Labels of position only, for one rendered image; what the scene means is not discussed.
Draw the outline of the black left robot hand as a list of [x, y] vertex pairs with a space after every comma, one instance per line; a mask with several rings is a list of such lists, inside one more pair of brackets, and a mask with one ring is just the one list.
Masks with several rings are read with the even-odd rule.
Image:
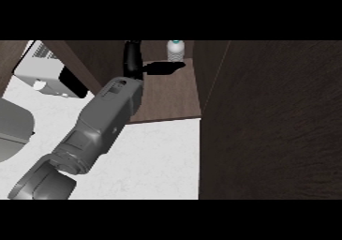
[[151, 62], [143, 65], [142, 41], [128, 40], [124, 47], [124, 76], [143, 80], [143, 74], [171, 75], [186, 66], [184, 62]]

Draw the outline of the clear water bottle teal cap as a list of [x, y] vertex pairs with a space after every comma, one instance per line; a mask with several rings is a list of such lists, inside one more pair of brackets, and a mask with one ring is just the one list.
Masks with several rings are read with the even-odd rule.
[[181, 40], [170, 40], [167, 44], [168, 61], [181, 62], [184, 58], [184, 42]]

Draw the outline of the brown wooden cabinet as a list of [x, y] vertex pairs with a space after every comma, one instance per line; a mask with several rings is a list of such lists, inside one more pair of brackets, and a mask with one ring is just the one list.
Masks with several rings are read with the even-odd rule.
[[[123, 75], [126, 43], [121, 40], [47, 40], [44, 45], [93, 93]], [[142, 106], [131, 117], [133, 124], [202, 115], [229, 45], [227, 40], [186, 42], [186, 66], [168, 76], [145, 77]]]

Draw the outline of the grey rounded appliance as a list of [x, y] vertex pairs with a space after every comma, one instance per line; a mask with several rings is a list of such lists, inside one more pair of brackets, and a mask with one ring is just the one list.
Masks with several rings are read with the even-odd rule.
[[0, 162], [22, 149], [34, 134], [34, 116], [0, 98]]

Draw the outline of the white and black appliance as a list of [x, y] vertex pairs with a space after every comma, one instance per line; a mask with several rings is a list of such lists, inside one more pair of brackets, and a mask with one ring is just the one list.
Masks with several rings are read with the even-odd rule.
[[12, 75], [42, 94], [84, 98], [87, 88], [40, 40], [34, 40]]

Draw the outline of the dark brown cabinet door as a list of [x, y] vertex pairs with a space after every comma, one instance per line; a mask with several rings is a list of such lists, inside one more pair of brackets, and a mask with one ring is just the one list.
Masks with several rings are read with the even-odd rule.
[[342, 200], [342, 40], [230, 43], [201, 119], [199, 197]]

